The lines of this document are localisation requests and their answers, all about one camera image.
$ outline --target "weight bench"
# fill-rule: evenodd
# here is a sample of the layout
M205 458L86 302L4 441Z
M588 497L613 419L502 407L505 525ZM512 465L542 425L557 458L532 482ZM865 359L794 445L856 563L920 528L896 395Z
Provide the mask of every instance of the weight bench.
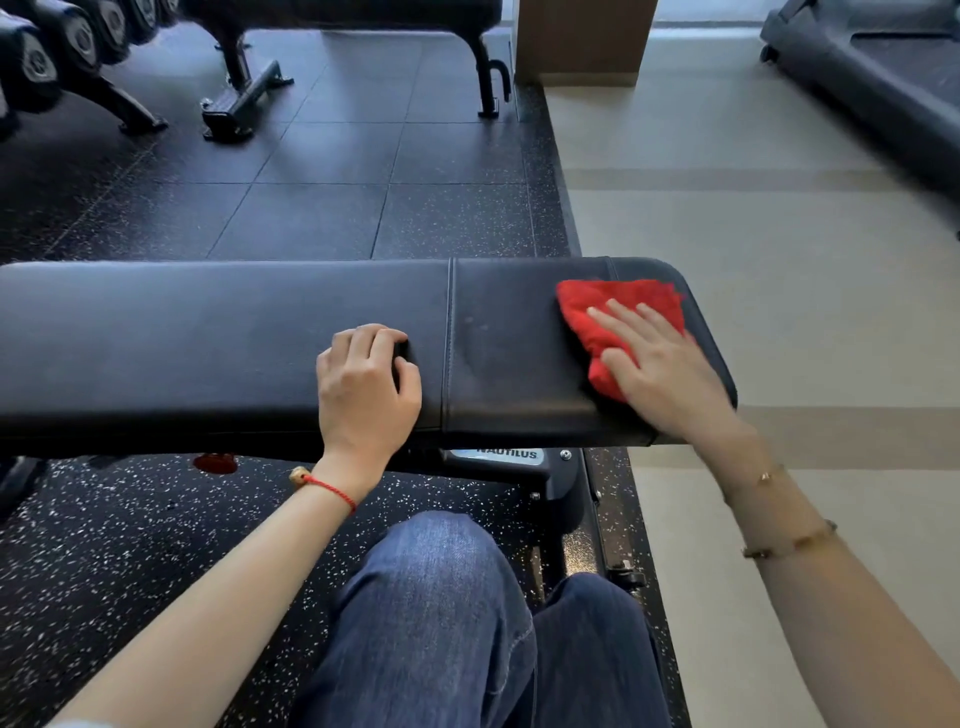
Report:
M569 533L599 497L581 448L666 440L593 392L556 302L564 279L673 283L736 404L686 282L649 258L17 263L0 267L0 458L316 461L316 355L336 331L378 322L407 332L423 382L389 470L529 484Z
M205 28L224 53L231 88L216 100L204 100L207 139L235 142L253 130L249 116L271 88L291 84L277 61L251 71L243 35L250 30L441 31L462 38L476 58L480 80L481 118L494 119L499 106L491 73L503 84L510 101L507 64L491 60L482 35L500 22L503 0L180 0L179 13Z

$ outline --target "red string bracelet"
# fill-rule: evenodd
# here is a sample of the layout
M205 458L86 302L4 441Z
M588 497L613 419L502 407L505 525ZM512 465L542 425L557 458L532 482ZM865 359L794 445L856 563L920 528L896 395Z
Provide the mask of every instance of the red string bracelet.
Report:
M294 468L290 473L290 482L294 484L296 488L301 488L307 483L310 485L319 485L321 488L326 488L330 493L340 496L343 500L347 502L347 505L350 507L350 514L353 515L357 512L357 504L353 501L353 498L348 496L339 488L334 488L329 483L324 483L322 480L315 478L310 474L303 466Z

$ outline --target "red microfiber towel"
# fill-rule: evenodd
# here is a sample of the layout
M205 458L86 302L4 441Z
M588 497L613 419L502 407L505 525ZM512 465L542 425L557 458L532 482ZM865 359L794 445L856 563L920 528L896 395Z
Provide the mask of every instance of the red microfiber towel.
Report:
M557 283L557 301L566 323L577 334L590 354L588 378L593 388L613 400L626 401L607 365L600 361L604 349L623 349L636 362L634 353L620 338L602 328L587 314L590 306L610 313L607 301L617 299L628 308L646 303L658 311L677 331L684 330L684 299L673 283L660 280L561 280Z

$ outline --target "dumbbell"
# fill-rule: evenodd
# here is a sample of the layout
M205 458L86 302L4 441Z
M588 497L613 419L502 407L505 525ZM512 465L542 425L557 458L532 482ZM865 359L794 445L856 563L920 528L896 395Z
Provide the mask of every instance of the dumbbell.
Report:
M90 18L96 34L100 61L116 65L130 55L127 15L118 0L70 0Z
M29 20L0 11L0 82L4 106L43 113L62 95L57 66L40 29Z
M7 99L3 95L3 85L0 84L0 141L3 141L16 131L19 122L16 111L7 106Z
M160 30L156 0L120 0L127 13L127 35L133 45L149 43Z
M97 37L89 16L76 5L63 0L0 0L0 7L38 26L57 64L62 84L100 75Z
M179 11L180 0L156 0L156 21L164 28L177 25Z

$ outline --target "blue jeans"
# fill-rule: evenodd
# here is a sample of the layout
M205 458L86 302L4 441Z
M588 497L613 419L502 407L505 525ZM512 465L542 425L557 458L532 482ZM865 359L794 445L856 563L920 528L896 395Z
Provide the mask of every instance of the blue jeans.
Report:
M339 595L293 728L669 728L640 606L595 574L532 617L490 534L420 513Z

